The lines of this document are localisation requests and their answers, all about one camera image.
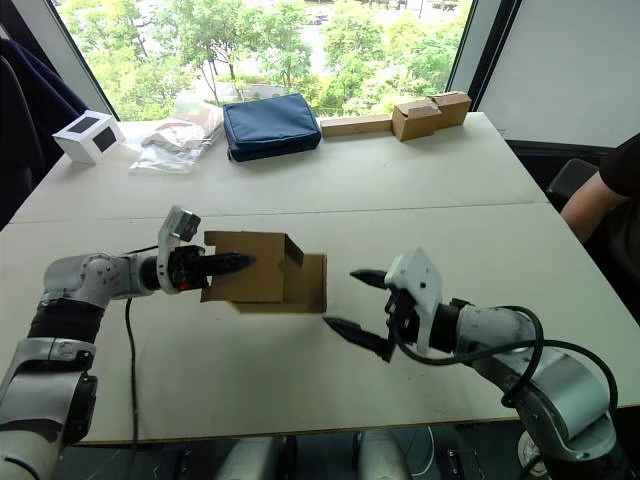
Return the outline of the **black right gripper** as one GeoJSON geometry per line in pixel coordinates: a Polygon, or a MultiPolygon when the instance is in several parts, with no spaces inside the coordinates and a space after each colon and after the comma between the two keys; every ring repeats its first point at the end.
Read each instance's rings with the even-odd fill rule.
{"type": "MultiPolygon", "coordinates": [[[[378,269],[362,268],[351,271],[349,275],[366,285],[386,290],[387,272],[378,269]]],[[[324,316],[324,322],[343,339],[351,344],[369,350],[383,361],[389,363],[396,346],[410,359],[424,363],[425,358],[411,350],[408,345],[415,344],[420,329],[420,318],[415,311],[415,301],[406,290],[392,290],[385,306],[388,314],[386,325],[387,338],[365,331],[357,323],[340,317],[324,316]]]]}

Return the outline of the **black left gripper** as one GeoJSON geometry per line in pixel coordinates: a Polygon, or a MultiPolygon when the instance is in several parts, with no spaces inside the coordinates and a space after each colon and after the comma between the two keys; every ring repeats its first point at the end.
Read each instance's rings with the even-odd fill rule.
{"type": "Polygon", "coordinates": [[[210,286],[208,276],[240,272],[251,267],[256,258],[239,252],[205,255],[205,249],[196,245],[177,247],[168,260],[171,285],[178,291],[204,289],[210,286]]]}

